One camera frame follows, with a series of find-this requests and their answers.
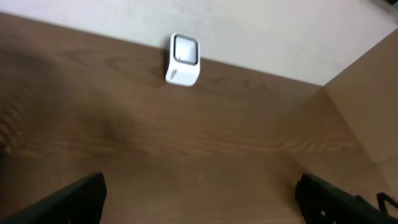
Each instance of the white device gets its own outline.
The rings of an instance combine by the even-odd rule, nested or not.
[[[168,83],[192,86],[200,73],[199,41],[186,34],[174,33],[170,38]]]

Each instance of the black plastic part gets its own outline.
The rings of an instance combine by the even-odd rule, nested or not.
[[[382,206],[385,200],[393,201],[384,193],[378,194],[379,198]],[[398,224],[398,219],[386,210],[379,211],[362,197],[354,197],[313,174],[303,174],[295,189],[295,199],[307,224]]]
[[[1,224],[99,224],[106,198],[104,175],[88,175],[0,221]]]

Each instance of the black object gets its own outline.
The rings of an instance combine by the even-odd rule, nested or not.
[[[387,194],[377,195],[379,211],[362,197],[352,196],[313,174],[303,174],[295,199],[307,224],[398,224],[398,219],[388,215],[384,202],[396,208],[398,203]]]
[[[104,175],[88,175],[0,221],[1,224],[99,224],[106,198]]]
[[[395,4],[395,3],[397,3],[397,1],[398,0],[386,0],[388,3],[390,3],[390,4]]]

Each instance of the brown floor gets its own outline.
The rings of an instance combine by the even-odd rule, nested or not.
[[[163,78],[158,49],[0,16],[0,217],[99,170],[102,223],[303,223],[310,171],[390,192],[318,86],[209,60]]]

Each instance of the white wall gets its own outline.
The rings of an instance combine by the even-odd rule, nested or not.
[[[324,85],[397,24],[374,0],[0,0],[0,9],[160,47],[175,31],[202,56]]]

